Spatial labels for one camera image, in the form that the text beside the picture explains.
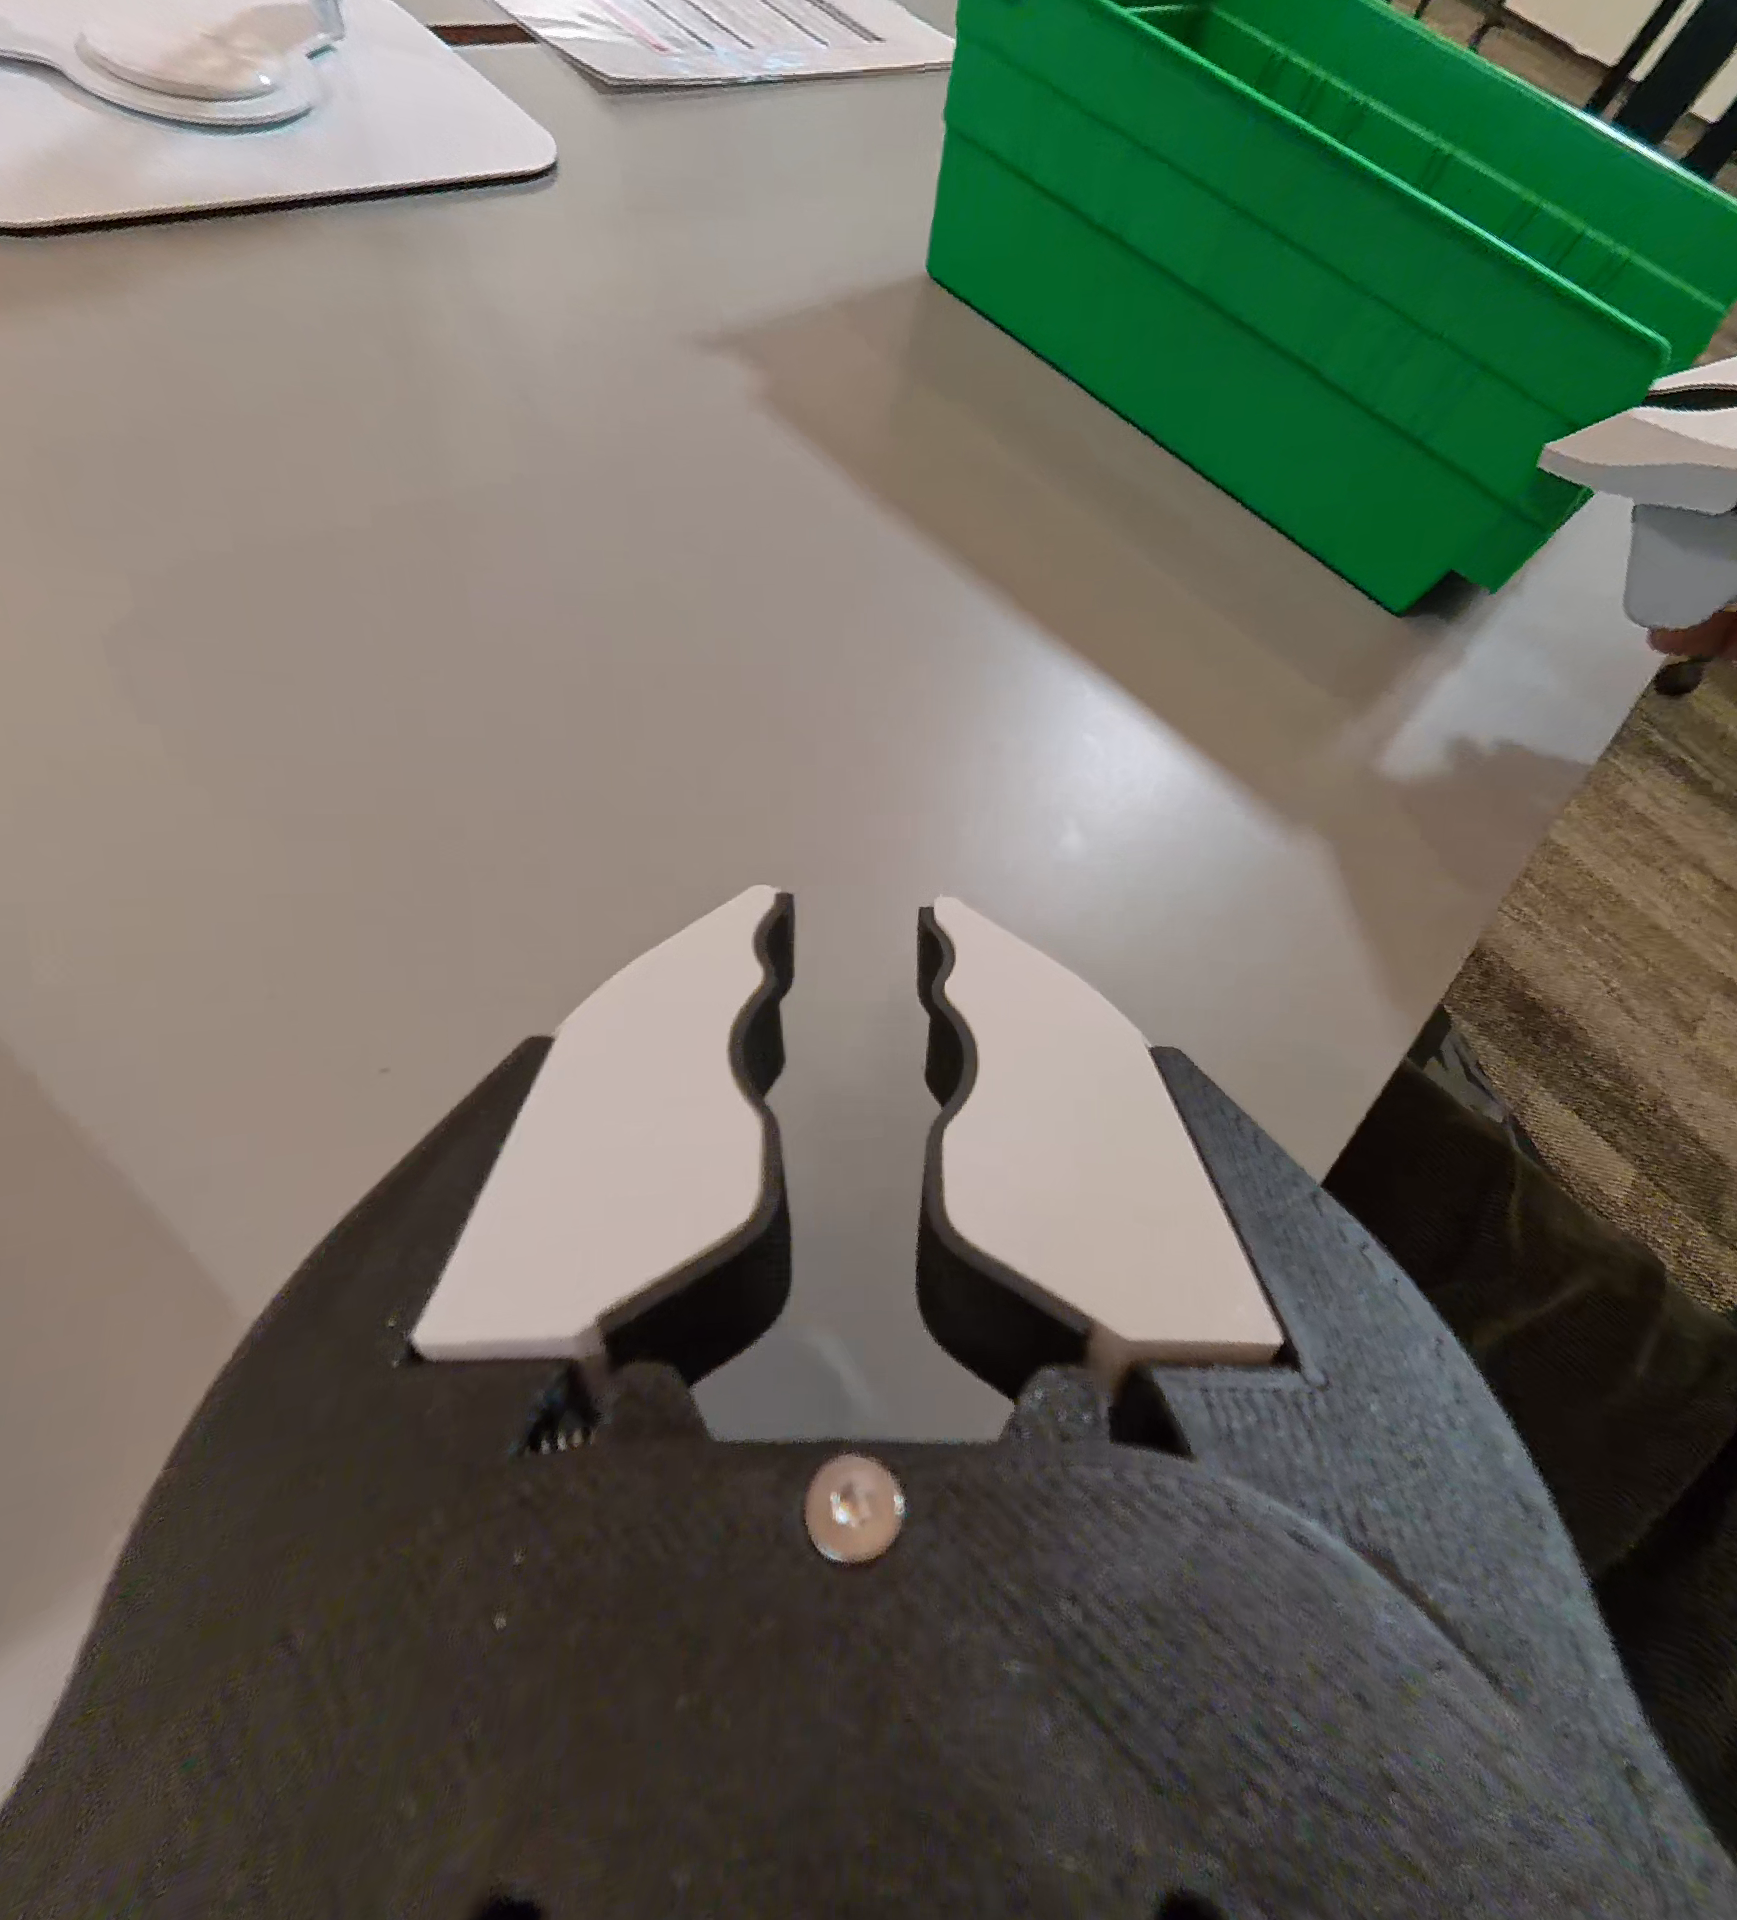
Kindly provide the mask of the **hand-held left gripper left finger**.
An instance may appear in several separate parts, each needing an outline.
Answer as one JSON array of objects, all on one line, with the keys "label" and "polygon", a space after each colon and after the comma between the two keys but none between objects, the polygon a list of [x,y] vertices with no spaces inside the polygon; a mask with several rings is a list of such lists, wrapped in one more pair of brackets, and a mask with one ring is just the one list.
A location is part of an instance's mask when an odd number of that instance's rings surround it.
[{"label": "hand-held left gripper left finger", "polygon": [[784,1310],[793,897],[754,884],[561,1025],[409,1330],[429,1364],[665,1364],[696,1384]]}]

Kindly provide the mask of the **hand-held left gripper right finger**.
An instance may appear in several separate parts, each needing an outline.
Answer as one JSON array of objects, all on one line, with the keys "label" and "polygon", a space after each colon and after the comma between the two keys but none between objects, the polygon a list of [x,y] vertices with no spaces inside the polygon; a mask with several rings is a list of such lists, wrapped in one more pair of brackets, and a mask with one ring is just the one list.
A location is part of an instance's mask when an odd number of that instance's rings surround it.
[{"label": "hand-held left gripper right finger", "polygon": [[919,1227],[928,1334],[1019,1399],[1047,1368],[1273,1368],[1288,1334],[1133,1021],[965,900],[919,917],[937,1102]]}]

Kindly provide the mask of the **green plastic bin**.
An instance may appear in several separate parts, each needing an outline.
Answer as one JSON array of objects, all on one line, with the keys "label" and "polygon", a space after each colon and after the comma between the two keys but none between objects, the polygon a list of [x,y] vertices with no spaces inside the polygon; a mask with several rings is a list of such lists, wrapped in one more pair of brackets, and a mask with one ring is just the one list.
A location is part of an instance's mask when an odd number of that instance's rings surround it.
[{"label": "green plastic bin", "polygon": [[1737,199],[1371,2],[965,2],[928,275],[1389,612],[1693,369]]}]

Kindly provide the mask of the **printed paper sheet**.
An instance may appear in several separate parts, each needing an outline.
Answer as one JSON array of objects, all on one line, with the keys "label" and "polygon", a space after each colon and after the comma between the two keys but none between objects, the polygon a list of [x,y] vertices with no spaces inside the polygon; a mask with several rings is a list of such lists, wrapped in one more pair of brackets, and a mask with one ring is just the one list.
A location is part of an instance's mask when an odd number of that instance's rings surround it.
[{"label": "printed paper sheet", "polygon": [[893,2],[501,2],[615,90],[828,83],[950,69],[954,40]]}]

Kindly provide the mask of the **white board with black edge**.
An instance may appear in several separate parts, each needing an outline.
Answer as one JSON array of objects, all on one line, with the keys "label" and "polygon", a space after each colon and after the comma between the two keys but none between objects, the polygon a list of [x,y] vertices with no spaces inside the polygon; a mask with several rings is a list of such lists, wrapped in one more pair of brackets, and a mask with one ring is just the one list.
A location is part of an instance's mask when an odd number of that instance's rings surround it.
[{"label": "white board with black edge", "polygon": [[0,235],[42,237],[549,177],[555,139],[396,5],[346,5],[279,126],[200,129],[0,60]]}]

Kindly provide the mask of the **clear plastic stand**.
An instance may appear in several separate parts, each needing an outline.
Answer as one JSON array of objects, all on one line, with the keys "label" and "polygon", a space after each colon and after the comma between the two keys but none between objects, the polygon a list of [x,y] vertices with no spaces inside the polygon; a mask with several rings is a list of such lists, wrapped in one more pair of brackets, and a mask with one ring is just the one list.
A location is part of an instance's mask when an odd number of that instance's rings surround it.
[{"label": "clear plastic stand", "polygon": [[270,132],[314,114],[337,2],[0,2],[0,67],[167,126]]}]

